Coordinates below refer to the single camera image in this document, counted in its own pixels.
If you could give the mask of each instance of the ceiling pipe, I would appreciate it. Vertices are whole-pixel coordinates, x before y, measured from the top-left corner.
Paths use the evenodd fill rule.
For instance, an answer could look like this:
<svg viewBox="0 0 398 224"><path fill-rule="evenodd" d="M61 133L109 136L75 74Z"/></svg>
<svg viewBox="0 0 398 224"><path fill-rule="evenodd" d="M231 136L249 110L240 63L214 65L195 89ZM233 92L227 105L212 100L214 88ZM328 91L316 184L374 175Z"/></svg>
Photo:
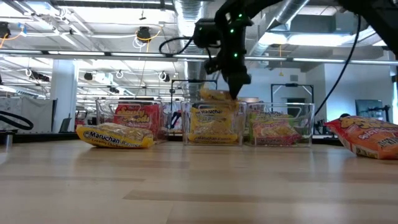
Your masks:
<svg viewBox="0 0 398 224"><path fill-rule="evenodd" d="M266 29L264 33L259 35L261 37L250 50L249 55L263 55L269 46L268 44L265 44L267 39L266 32L280 25L289 23L309 1L310 0L285 0L282 2L282 4L280 4L280 6L276 9L275 16L271 19L270 23L265 21L266 24L264 25L266 26Z"/></svg>
<svg viewBox="0 0 398 224"><path fill-rule="evenodd" d="M205 15L206 4L203 1L192 0L175 0L175 10L177 12L178 31L180 35L192 36L195 30L195 23L197 20ZM187 40L181 41L182 45L187 44ZM199 49L193 42L184 51L186 54L202 54L203 50ZM184 62L185 79L204 80L206 75L201 73L202 62ZM189 94L192 96L198 95L198 85L194 88L189 88Z"/></svg>

